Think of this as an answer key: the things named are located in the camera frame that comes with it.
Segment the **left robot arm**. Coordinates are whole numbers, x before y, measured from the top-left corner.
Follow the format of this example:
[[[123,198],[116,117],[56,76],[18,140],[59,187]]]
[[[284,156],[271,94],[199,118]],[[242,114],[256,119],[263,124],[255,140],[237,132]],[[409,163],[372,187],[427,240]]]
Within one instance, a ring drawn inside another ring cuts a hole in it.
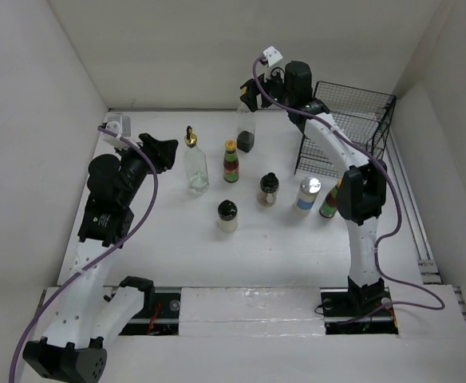
[[[155,287],[128,276],[105,300],[102,289],[120,249],[147,216],[134,219],[130,208],[147,175],[157,177],[175,163],[177,140],[147,133],[132,142],[113,136],[115,154],[94,158],[88,168],[89,197],[77,233],[77,255],[68,279],[47,300],[58,300],[53,321],[38,340],[22,342],[20,357],[42,378],[60,382],[98,382],[107,348],[135,315],[155,309]]]

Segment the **glass oil bottle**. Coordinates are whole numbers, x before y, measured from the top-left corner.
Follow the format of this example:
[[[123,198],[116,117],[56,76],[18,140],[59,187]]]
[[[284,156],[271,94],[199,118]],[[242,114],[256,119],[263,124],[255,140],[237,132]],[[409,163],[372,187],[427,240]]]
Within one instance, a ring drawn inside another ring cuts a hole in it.
[[[248,153],[255,145],[255,114],[242,102],[236,113],[237,147],[239,151]]]
[[[184,165],[188,185],[196,194],[201,195],[209,188],[209,176],[205,153],[198,147],[198,138],[192,126],[186,127],[184,142],[187,146],[184,153]]]

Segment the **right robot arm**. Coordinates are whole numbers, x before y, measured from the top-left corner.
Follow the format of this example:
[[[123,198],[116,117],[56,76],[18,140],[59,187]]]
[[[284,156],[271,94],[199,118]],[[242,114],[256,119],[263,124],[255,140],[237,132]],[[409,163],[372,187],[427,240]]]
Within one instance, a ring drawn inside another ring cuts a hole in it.
[[[336,195],[339,215],[349,235],[350,269],[346,304],[349,316],[374,314],[386,298],[385,276],[377,258],[377,226],[390,184],[386,166],[355,145],[339,128],[329,108],[314,97],[308,64],[291,61],[283,74],[278,58],[257,57],[253,73],[241,87],[241,101],[252,111],[275,105],[288,114],[299,131],[312,140],[342,174]]]

